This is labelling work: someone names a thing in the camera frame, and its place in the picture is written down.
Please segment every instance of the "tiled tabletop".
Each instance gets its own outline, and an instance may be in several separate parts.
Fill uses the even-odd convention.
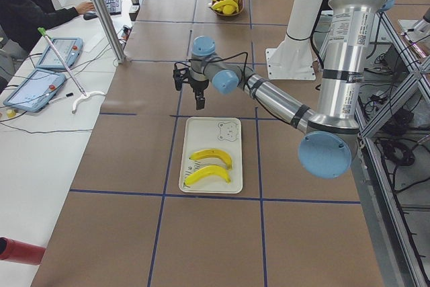
[[[267,76],[264,50],[284,39],[293,4],[245,0],[240,16],[221,19],[209,1],[144,1],[33,286],[384,285],[350,171],[307,173],[302,134],[239,90],[209,87],[200,111],[189,87],[175,91],[173,63],[200,35],[220,56],[247,51]],[[430,2],[399,1],[392,18],[419,19],[403,18],[415,13],[401,6],[419,13]],[[274,83],[315,108],[319,82]],[[239,194],[179,190],[190,116],[241,121]]]

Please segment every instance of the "white tray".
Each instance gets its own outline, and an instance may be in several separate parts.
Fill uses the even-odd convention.
[[[231,182],[213,175],[202,178],[192,186],[184,185],[185,178],[206,165],[224,163],[217,158],[192,161],[189,156],[202,149],[222,149],[232,157],[232,169],[228,171]],[[242,190],[242,132],[241,121],[237,118],[191,117],[187,120],[182,150],[179,189],[187,193],[237,194]]]

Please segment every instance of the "bowl of bananas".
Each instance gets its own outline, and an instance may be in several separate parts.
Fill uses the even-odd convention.
[[[212,0],[208,7],[219,16],[236,16],[243,11],[243,0]]]

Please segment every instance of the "blue tablet device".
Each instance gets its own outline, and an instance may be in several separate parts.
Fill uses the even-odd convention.
[[[3,102],[4,106],[29,112],[42,109],[66,82],[62,73],[53,73],[43,69],[34,69]]]
[[[74,65],[82,51],[82,38],[53,38],[51,39],[51,42],[60,52],[61,57],[64,59],[67,65],[69,67]],[[45,51],[36,64],[36,67],[48,70],[65,69],[49,45],[45,48]]]

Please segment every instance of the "white table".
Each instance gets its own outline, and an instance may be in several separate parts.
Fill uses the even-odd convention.
[[[125,24],[131,26],[128,8],[131,1],[123,0],[122,15],[111,16],[114,27],[120,32]],[[116,60],[105,37],[99,19],[85,21],[83,16],[57,28],[48,30],[51,37],[80,37],[83,51],[75,65],[94,59],[76,78],[86,91],[107,92],[116,70]],[[32,53],[46,48],[41,38]],[[33,70],[27,60],[18,70],[10,85],[19,85]],[[0,95],[0,104],[11,93],[6,89]],[[76,114],[71,114],[72,103],[80,92],[72,80],[58,91],[56,97],[73,92],[74,96],[47,105],[41,112],[27,113],[7,122],[7,125],[29,131],[92,129],[97,120],[103,96],[82,101]],[[0,108],[0,120],[8,119],[7,108]],[[8,237],[35,245],[47,246],[61,211],[70,184],[80,163],[91,132],[55,132],[28,134],[0,124],[0,237]],[[0,261],[0,284],[8,287],[26,287],[31,284],[38,266]]]

